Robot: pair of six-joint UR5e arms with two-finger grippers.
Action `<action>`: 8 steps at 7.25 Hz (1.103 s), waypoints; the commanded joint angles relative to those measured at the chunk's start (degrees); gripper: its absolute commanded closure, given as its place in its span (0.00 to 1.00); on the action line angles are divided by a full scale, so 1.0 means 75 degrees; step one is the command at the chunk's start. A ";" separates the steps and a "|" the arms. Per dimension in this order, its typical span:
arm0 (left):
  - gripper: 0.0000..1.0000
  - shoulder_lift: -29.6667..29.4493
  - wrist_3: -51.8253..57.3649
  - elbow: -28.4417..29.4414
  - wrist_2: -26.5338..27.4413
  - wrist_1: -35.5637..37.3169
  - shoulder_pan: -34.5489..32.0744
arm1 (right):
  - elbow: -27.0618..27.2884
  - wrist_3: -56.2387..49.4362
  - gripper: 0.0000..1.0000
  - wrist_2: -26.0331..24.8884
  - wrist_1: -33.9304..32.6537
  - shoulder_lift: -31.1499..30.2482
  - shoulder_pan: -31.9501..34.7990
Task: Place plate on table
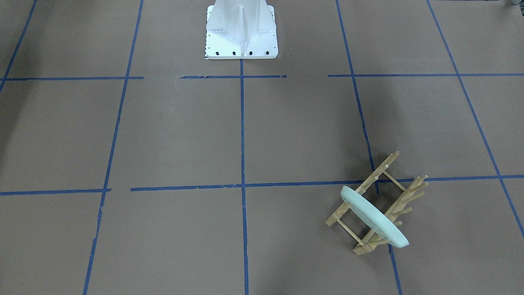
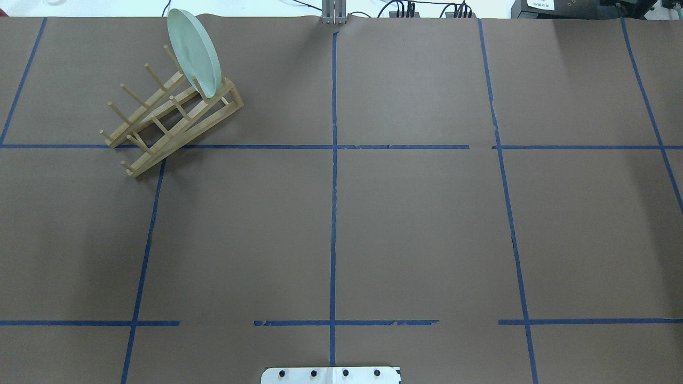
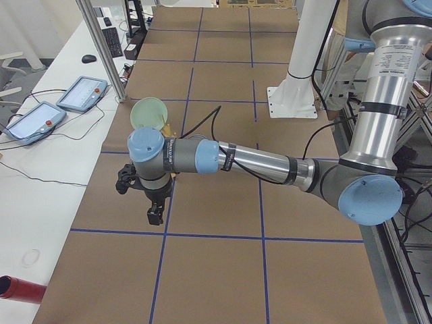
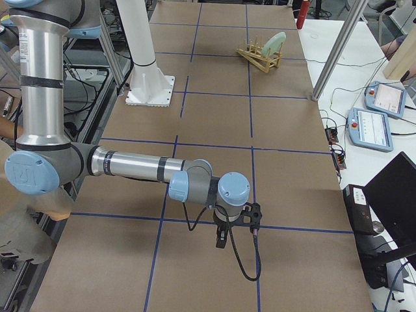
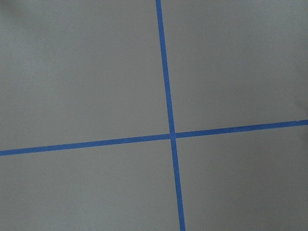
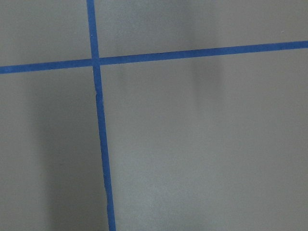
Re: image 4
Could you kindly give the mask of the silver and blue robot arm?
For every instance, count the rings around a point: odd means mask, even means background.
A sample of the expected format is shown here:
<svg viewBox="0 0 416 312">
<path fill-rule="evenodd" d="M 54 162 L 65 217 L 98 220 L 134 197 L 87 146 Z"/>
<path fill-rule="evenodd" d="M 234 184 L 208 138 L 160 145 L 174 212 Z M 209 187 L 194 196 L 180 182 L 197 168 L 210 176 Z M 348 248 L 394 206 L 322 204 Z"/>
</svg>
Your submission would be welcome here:
<svg viewBox="0 0 416 312">
<path fill-rule="evenodd" d="M 19 31 L 23 134 L 5 161 L 9 182 L 28 195 L 44 195 L 84 176 L 121 176 L 168 185 L 171 199 L 202 204 L 214 212 L 216 246 L 233 241 L 232 228 L 257 213 L 248 203 L 247 178 L 231 172 L 216 177 L 203 160 L 140 155 L 72 142 L 64 133 L 63 39 L 98 38 L 98 1 L 9 1 Z"/>
</svg>

